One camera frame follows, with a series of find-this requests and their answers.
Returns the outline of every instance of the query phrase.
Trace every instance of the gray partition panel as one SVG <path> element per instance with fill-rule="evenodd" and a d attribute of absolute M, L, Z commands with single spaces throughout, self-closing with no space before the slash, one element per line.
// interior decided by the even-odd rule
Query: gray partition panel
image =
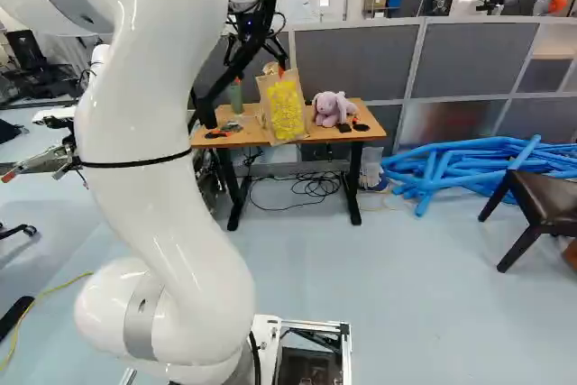
<path fill-rule="evenodd" d="M 397 135 L 398 119 L 400 118 L 401 105 L 370 105 L 369 110 L 380 126 L 387 132 L 387 138 L 376 142 L 367 142 L 365 146 L 380 147 L 384 149 L 382 154 L 389 156 L 393 152 L 393 143 Z"/>
<path fill-rule="evenodd" d="M 571 62 L 572 59 L 531 59 L 517 91 L 556 91 L 561 86 Z"/>
<path fill-rule="evenodd" d="M 287 54 L 289 53 L 289 34 L 282 32 L 279 35 L 279 41 Z M 197 79 L 195 80 L 195 92 L 202 97 L 206 95 L 208 89 L 215 83 L 215 81 L 223 74 L 226 67 L 223 65 L 224 54 L 226 53 L 227 39 L 221 38 L 216 44 L 215 48 L 205 61 Z M 262 75 L 262 67 L 268 62 L 274 61 L 274 57 L 267 51 L 261 49 L 254 57 L 252 62 L 244 70 L 246 79 L 243 80 L 243 101 L 245 103 L 256 103 L 260 101 L 259 89 L 256 87 L 255 77 Z M 221 95 L 215 101 L 215 106 L 219 104 L 227 104 L 226 95 Z"/>
<path fill-rule="evenodd" d="M 508 94 L 536 23 L 429 24 L 411 97 Z"/>
<path fill-rule="evenodd" d="M 417 32 L 417 25 L 295 32 L 305 98 L 326 90 L 365 100 L 402 98 Z"/>
<path fill-rule="evenodd" d="M 504 100 L 412 103 L 405 109 L 399 147 L 488 136 L 504 104 Z"/>
<path fill-rule="evenodd" d="M 577 98 L 515 99 L 498 135 L 528 139 L 541 134 L 544 142 L 568 142 L 577 131 Z"/>

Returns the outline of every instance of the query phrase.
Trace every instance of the paper bag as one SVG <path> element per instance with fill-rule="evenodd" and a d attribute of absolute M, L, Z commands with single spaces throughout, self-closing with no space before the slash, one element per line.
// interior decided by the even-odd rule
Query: paper bag
<path fill-rule="evenodd" d="M 282 76 L 270 73 L 256 78 L 261 94 L 261 121 L 272 146 L 308 136 L 305 98 L 298 71 L 289 69 Z"/>

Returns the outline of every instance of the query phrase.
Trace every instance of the stuffed animal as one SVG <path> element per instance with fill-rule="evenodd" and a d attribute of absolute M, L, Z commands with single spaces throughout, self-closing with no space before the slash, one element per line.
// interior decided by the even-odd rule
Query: stuffed animal
<path fill-rule="evenodd" d="M 344 92 L 321 92 L 313 98 L 315 122 L 325 128 L 346 124 L 346 116 L 357 113 L 357 106 L 344 97 Z"/>

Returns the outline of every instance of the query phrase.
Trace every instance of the chair leg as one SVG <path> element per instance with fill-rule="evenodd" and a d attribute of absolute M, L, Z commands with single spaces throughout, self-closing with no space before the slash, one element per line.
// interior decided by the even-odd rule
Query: chair leg
<path fill-rule="evenodd" d="M 501 181 L 501 183 L 499 184 L 499 186 L 497 187 L 497 189 L 495 190 L 495 192 L 490 197 L 489 201 L 479 214 L 478 217 L 479 221 L 484 222 L 487 218 L 489 218 L 489 215 L 491 215 L 491 213 L 495 210 L 495 208 L 503 199 L 503 197 L 507 194 L 507 192 L 508 192 L 508 177 L 507 175 L 505 175 L 505 177 L 503 177 L 503 180 Z"/>
<path fill-rule="evenodd" d="M 501 259 L 499 265 L 497 265 L 497 270 L 499 272 L 507 272 L 511 265 L 533 245 L 541 233 L 542 231 L 538 226 L 530 225 L 525 232 L 519 236 L 519 239 L 517 239 L 515 244 L 513 244 L 511 249 L 505 254 L 505 257 Z"/>

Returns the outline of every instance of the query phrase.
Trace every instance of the metal frame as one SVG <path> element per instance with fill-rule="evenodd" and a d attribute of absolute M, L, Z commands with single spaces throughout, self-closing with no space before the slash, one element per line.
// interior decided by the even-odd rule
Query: metal frame
<path fill-rule="evenodd" d="M 351 325 L 346 322 L 311 322 L 307 320 L 280 320 L 280 330 L 294 332 L 310 332 L 313 335 L 338 335 L 340 347 L 337 353 L 341 356 L 341 367 L 343 371 L 343 385 L 353 385 L 352 354 L 353 337 Z M 138 371 L 126 369 L 118 385 L 133 385 Z"/>
<path fill-rule="evenodd" d="M 421 57 L 421 51 L 425 43 L 426 30 L 429 24 L 467 24 L 467 23 L 537 23 L 538 27 L 527 51 L 527 55 L 523 60 L 521 70 L 518 72 L 517 78 L 511 88 L 510 92 L 507 94 L 496 94 L 496 95 L 465 95 L 465 96 L 437 96 L 430 98 L 413 98 L 412 91 L 415 83 L 415 77 L 417 76 L 419 61 Z M 370 97 L 365 97 L 364 103 L 367 106 L 387 106 L 387 105 L 401 105 L 400 115 L 398 119 L 397 133 L 393 143 L 392 153 L 398 151 L 400 145 L 400 137 L 403 132 L 403 124 L 405 117 L 407 115 L 407 107 L 412 104 L 432 104 L 432 103 L 449 103 L 449 102 L 462 102 L 462 101 L 494 101 L 494 100 L 504 100 L 499 116 L 495 120 L 495 124 L 492 125 L 491 134 L 495 135 L 500 126 L 502 125 L 504 119 L 506 118 L 507 112 L 511 107 L 512 101 L 514 99 L 531 99 L 531 98 L 559 98 L 559 97 L 575 97 L 577 98 L 577 91 L 565 91 L 567 82 L 571 77 L 572 73 L 577 69 L 577 53 L 573 57 L 572 63 L 568 68 L 563 81 L 557 91 L 555 92 L 536 92 L 536 93 L 518 93 L 519 84 L 527 70 L 529 62 L 533 58 L 533 52 L 535 46 L 538 43 L 541 33 L 543 31 L 543 25 L 548 24 L 573 24 L 577 26 L 577 20 L 572 20 L 566 17 L 531 17 L 531 16 L 520 16 L 520 15 L 474 15 L 474 16 L 459 16 L 459 17 L 408 17 L 408 18 L 396 18 L 394 20 L 382 18 L 382 19 L 372 19 L 372 20 L 358 20 L 358 21 L 347 21 L 347 22 L 333 22 L 333 23 L 302 23 L 293 24 L 289 27 L 289 44 L 290 44 L 290 55 L 291 64 L 297 65 L 297 51 L 298 47 L 296 44 L 296 32 L 307 32 L 307 31 L 322 31 L 322 30 L 336 30 L 336 29 L 352 29 L 352 28 L 365 28 L 365 27 L 384 27 L 384 26 L 404 26 L 404 25 L 418 25 L 417 39 L 415 42 L 415 48 L 413 50 L 413 57 L 409 67 L 409 72 L 407 76 L 407 84 L 405 87 L 405 95 L 402 99 L 371 99 Z"/>
<path fill-rule="evenodd" d="M 397 134 L 395 135 L 395 141 L 393 142 L 392 153 L 397 153 L 398 146 L 400 145 L 400 132 L 403 131 L 403 123 L 405 122 L 405 116 L 407 116 L 408 100 L 413 94 L 413 86 L 415 85 L 415 77 L 418 71 L 418 62 L 421 60 L 421 51 L 423 50 L 423 45 L 425 43 L 426 36 L 426 20 L 421 18 L 421 23 L 418 26 L 417 38 L 415 40 L 415 48 L 413 49 L 413 58 L 411 59 L 411 65 L 408 68 L 408 79 L 405 85 L 405 96 L 403 97 L 403 106 L 400 108 L 400 114 L 398 116 L 397 124 Z"/>

